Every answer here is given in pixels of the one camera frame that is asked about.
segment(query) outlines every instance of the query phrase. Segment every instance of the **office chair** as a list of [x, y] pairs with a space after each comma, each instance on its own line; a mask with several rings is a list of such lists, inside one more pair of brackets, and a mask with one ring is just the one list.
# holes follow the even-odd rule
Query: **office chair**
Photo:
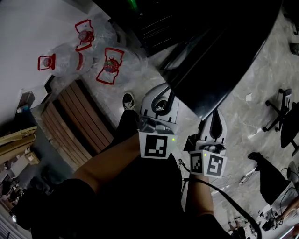
[[299, 151], [299, 146], [294, 141], [294, 138], [296, 137], [299, 130], [298, 122], [299, 104], [293, 102], [292, 109], [284, 118], [280, 137], [280, 144], [282, 148], [287, 147], [290, 143], [294, 146], [295, 150], [292, 156], [294, 156]]
[[279, 89], [278, 91], [280, 94], [283, 94], [282, 96], [282, 104], [281, 104], [281, 110], [277, 109], [275, 105], [273, 105], [269, 100], [267, 100], [266, 106], [272, 106], [272, 108], [278, 113], [278, 117], [273, 121], [273, 123], [267, 128], [267, 127], [263, 127], [262, 130], [264, 132], [269, 131], [270, 129], [272, 129], [277, 123], [279, 123], [279, 127], [275, 128], [275, 131], [278, 132], [281, 130], [282, 124], [283, 124], [283, 120], [284, 117], [286, 116], [286, 114], [289, 112], [289, 106], [290, 106], [290, 96], [292, 94], [292, 90], [291, 89], [287, 89], [287, 90], [283, 90], [283, 89]]

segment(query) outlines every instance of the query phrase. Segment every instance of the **white wall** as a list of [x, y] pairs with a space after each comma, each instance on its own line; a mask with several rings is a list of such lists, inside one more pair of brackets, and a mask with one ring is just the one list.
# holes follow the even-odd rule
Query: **white wall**
[[0, 126], [13, 119], [21, 92], [50, 76], [37, 70], [38, 57], [76, 38], [74, 25], [86, 17], [62, 0], [0, 2]]

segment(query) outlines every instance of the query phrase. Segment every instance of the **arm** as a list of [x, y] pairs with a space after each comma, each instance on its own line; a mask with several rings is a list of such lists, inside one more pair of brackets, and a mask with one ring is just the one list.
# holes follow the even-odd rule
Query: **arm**
[[299, 196], [297, 196], [284, 210], [284, 212], [279, 216], [279, 220], [283, 220], [289, 215], [289, 213], [299, 207]]
[[139, 136], [135, 134], [90, 159], [74, 173], [74, 178], [86, 182], [97, 193], [102, 185], [119, 175], [138, 155]]
[[[190, 174], [190, 178], [198, 178], [209, 182], [208, 177]], [[201, 216], [204, 214], [214, 215], [214, 206], [210, 187], [203, 183], [189, 182], [186, 213], [191, 216]]]

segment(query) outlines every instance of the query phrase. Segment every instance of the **marble floor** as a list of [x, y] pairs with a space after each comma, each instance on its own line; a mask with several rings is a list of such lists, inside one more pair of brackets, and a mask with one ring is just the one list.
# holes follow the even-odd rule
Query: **marble floor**
[[[280, 13], [256, 60], [219, 107], [228, 128], [226, 139], [228, 162], [224, 177], [217, 180], [210, 179], [210, 181], [224, 188], [223, 190], [228, 195], [255, 217], [258, 214], [257, 211], [266, 206], [266, 202], [260, 194], [259, 173], [254, 174], [244, 185], [239, 185], [244, 174], [255, 167], [255, 163], [247, 159], [247, 155], [252, 151], [259, 151], [268, 157], [279, 170], [287, 167], [291, 160], [294, 160], [296, 164], [299, 163], [299, 154], [292, 157], [293, 147], [291, 145], [284, 149], [280, 147], [280, 133], [276, 133], [275, 130], [264, 133], [260, 130], [276, 118], [275, 112], [266, 107], [265, 101], [271, 99], [280, 107], [279, 88], [291, 88], [291, 102], [299, 101], [299, 56], [290, 53], [289, 42], [299, 42], [299, 36], [293, 34], [293, 25]], [[156, 65], [159, 59], [158, 56], [153, 56], [149, 59], [149, 65]], [[123, 112], [124, 92], [133, 93], [135, 108], [139, 111], [145, 93], [164, 81], [152, 67], [147, 69], [142, 78], [121, 85], [109, 86], [88, 76], [83, 76], [83, 78], [92, 97], [115, 127]], [[73, 79], [73, 77], [56, 78], [52, 82], [52, 87], [59, 92], [59, 89], [68, 85]], [[251, 101], [246, 101], [248, 94], [252, 94]], [[184, 104], [180, 104], [177, 118], [180, 130], [174, 155], [176, 158], [182, 158], [188, 167], [190, 166], [189, 155], [183, 152], [183, 148], [187, 137], [197, 133], [199, 123], [200, 120], [191, 110]], [[188, 176], [184, 169], [182, 173], [184, 177]], [[185, 205], [185, 196], [186, 191], [182, 200], [183, 205]], [[225, 229], [228, 229], [227, 222], [232, 221], [238, 213], [219, 193], [213, 192], [213, 199], [216, 218]]]

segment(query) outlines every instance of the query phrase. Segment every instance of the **black shorts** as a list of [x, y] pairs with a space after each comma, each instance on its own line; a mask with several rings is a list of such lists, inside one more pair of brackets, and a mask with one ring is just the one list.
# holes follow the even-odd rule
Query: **black shorts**
[[233, 233], [231, 236], [233, 239], [246, 239], [245, 230], [242, 226], [240, 228], [238, 228], [237, 230], [233, 230]]

